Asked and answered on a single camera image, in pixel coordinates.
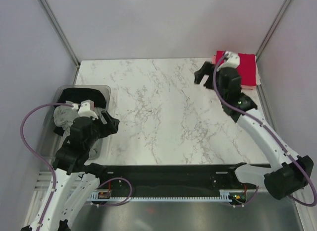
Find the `red t-shirt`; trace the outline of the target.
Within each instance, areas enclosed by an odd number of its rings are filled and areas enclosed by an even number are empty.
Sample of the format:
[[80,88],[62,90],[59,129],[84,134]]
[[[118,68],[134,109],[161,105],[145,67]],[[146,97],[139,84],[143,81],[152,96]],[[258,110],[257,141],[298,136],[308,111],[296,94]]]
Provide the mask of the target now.
[[239,77],[242,88],[253,89],[258,85],[255,55],[217,51],[215,62],[220,63],[217,72],[229,78]]

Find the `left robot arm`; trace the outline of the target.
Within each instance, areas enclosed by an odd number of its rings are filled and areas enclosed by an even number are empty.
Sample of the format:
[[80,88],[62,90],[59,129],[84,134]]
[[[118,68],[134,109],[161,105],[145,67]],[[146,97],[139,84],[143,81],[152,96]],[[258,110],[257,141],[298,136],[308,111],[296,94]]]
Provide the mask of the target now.
[[55,154],[48,168],[52,178],[44,201],[24,231],[69,231],[73,220],[90,194],[107,186],[106,167],[86,164],[89,151],[102,138],[118,132],[119,120],[108,112],[98,115],[92,109],[79,111],[69,135]]

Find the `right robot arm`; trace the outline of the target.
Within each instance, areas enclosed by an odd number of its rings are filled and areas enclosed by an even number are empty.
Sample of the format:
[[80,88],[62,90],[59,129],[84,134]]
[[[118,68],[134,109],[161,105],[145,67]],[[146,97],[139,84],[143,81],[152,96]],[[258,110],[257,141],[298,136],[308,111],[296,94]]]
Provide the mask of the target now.
[[269,162],[269,167],[257,167],[238,163],[231,167],[227,175],[228,185],[238,188],[244,183],[265,187],[277,199],[291,197],[307,185],[317,196],[316,188],[310,179],[314,163],[309,156],[300,156],[291,149],[269,126],[257,104],[241,88],[241,76],[233,67],[216,67],[209,61],[194,73],[194,83],[200,84],[208,76],[204,87],[214,90],[221,102],[223,111],[244,129]]

